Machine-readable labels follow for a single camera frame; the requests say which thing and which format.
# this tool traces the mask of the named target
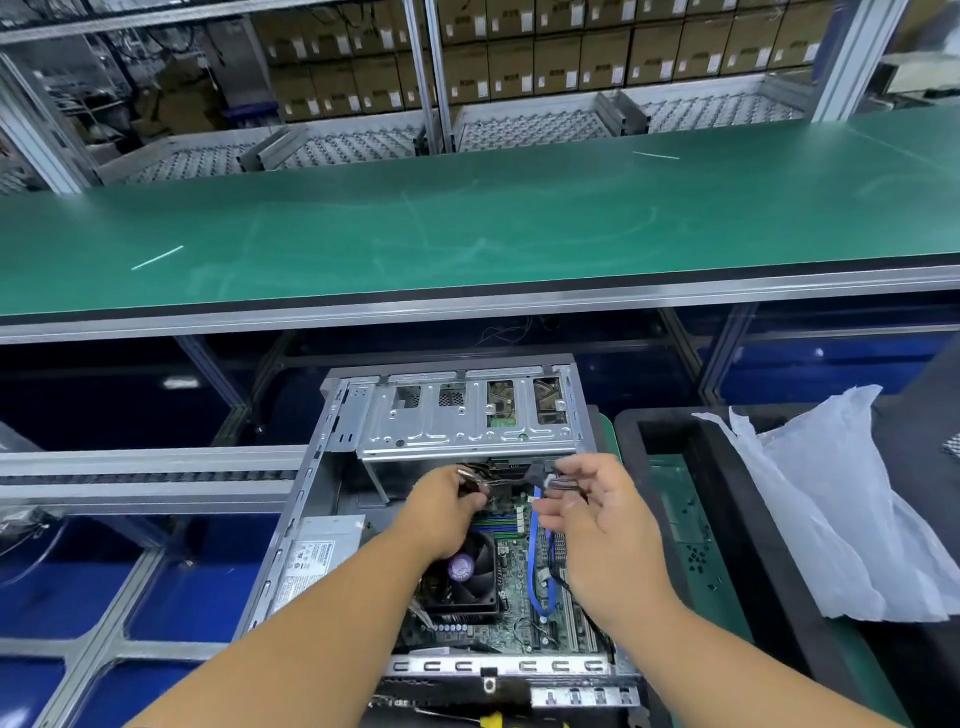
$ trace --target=white plastic bag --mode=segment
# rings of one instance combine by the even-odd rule
[[[960,569],[890,487],[871,436],[879,393],[854,387],[759,436],[731,412],[724,431],[825,616],[942,621],[960,614]]]
[[[750,420],[731,410],[731,432],[716,415],[694,416],[720,425],[740,453],[820,613],[824,617],[882,619],[883,597],[871,585],[863,561],[836,535],[816,503],[764,454]]]

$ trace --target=box label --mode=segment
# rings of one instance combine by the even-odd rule
[[[278,609],[326,576],[336,543],[335,541],[304,541],[294,544],[286,575],[276,590],[271,614],[276,614]]]

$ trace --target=green mat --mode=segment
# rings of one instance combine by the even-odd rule
[[[0,199],[0,316],[960,253],[960,109]]]

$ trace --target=cpu fan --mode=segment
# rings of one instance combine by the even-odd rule
[[[451,558],[435,561],[420,582],[423,609],[432,615],[496,615],[496,548],[493,538],[470,531]]]

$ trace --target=screwdriver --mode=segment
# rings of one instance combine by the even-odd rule
[[[448,716],[443,713],[434,713],[433,711],[427,711],[423,708],[414,708],[414,712],[420,714],[421,716],[433,716],[433,717],[442,717],[447,720],[462,720],[464,723],[470,723],[471,725],[479,725],[480,728],[570,728],[570,726],[564,722],[560,723],[556,718],[546,719],[546,718],[528,718],[521,716],[507,716],[504,717],[502,713],[494,713],[491,716],[483,716],[481,718],[472,718],[472,717],[462,717],[462,716]]]

